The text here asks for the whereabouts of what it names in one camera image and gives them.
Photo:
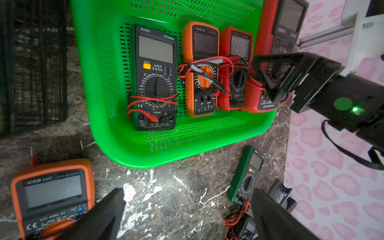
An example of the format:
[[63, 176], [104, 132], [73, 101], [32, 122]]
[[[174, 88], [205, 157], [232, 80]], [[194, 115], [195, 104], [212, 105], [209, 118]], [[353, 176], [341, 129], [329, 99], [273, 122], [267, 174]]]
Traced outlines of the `small green multimeter lower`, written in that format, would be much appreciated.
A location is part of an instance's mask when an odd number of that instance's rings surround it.
[[225, 226], [226, 240], [253, 240], [257, 233], [254, 219], [243, 209], [228, 217]]

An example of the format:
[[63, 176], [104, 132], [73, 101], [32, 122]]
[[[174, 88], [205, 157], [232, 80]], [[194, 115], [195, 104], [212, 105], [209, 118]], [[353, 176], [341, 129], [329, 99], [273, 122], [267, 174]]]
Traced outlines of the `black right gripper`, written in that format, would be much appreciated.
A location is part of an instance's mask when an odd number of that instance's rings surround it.
[[354, 74], [340, 76], [341, 65], [312, 53], [258, 55], [252, 69], [277, 104], [295, 92], [291, 109], [314, 110], [333, 127], [384, 149], [384, 87]]

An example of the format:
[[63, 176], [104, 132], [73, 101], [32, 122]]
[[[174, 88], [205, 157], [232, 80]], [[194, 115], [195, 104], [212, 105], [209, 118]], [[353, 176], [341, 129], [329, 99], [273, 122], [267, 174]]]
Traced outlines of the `small red multimeter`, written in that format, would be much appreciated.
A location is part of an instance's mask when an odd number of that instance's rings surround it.
[[233, 27], [228, 27], [220, 33], [219, 54], [231, 60], [230, 63], [224, 62], [220, 66], [220, 81], [228, 92], [221, 93], [218, 97], [221, 111], [241, 111], [244, 107], [252, 43], [252, 33]]

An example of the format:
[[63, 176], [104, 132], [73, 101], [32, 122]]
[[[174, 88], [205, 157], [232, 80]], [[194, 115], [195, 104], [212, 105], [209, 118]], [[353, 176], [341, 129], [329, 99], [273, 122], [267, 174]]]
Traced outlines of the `green multimeter upper right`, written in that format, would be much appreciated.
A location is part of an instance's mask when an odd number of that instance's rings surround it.
[[260, 175], [265, 156], [253, 146], [246, 145], [228, 192], [228, 200], [236, 205], [250, 201]]

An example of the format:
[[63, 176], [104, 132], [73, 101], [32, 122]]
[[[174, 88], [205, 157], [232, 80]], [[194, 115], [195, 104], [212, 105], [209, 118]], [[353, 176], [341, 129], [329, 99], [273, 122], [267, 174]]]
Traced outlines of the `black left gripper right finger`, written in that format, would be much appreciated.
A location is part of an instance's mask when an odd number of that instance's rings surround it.
[[316, 235], [260, 189], [255, 189], [253, 192], [251, 209], [259, 240], [318, 239]]

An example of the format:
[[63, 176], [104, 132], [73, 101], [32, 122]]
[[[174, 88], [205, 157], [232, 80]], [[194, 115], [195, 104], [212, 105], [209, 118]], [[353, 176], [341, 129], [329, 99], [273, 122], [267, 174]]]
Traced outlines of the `red Aneng large multimeter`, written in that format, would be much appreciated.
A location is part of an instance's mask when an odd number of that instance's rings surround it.
[[[308, 7], [307, 1], [264, 1], [253, 56], [293, 53]], [[256, 71], [250, 69], [244, 109], [265, 113], [278, 106], [267, 96]]]

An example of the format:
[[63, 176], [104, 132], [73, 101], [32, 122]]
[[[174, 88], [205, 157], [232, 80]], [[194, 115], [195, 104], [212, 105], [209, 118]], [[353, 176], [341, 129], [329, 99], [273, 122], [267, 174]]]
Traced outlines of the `orange victor multimeter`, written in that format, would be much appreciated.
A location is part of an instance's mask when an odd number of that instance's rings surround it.
[[22, 240], [54, 240], [96, 204], [94, 171], [86, 158], [39, 165], [31, 156], [11, 191]]
[[192, 118], [211, 115], [218, 96], [229, 94], [219, 81], [220, 65], [230, 61], [219, 56], [220, 32], [211, 25], [190, 22], [181, 40], [183, 63], [178, 78], [185, 81], [187, 112]]

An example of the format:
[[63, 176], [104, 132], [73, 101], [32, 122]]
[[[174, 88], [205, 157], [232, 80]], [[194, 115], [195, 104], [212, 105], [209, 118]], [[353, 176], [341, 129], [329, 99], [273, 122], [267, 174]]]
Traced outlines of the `large green XLUE multimeter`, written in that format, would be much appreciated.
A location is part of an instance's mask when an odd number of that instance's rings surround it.
[[133, 93], [127, 119], [136, 131], [172, 130], [177, 120], [178, 39], [135, 24], [133, 32]]

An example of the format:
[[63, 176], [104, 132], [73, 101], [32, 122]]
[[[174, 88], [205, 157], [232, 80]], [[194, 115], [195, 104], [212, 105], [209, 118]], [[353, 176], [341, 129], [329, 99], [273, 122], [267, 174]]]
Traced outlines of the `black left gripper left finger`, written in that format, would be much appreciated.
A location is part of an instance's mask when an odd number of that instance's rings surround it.
[[115, 240], [126, 206], [124, 190], [113, 189], [87, 214], [58, 237], [59, 240]]

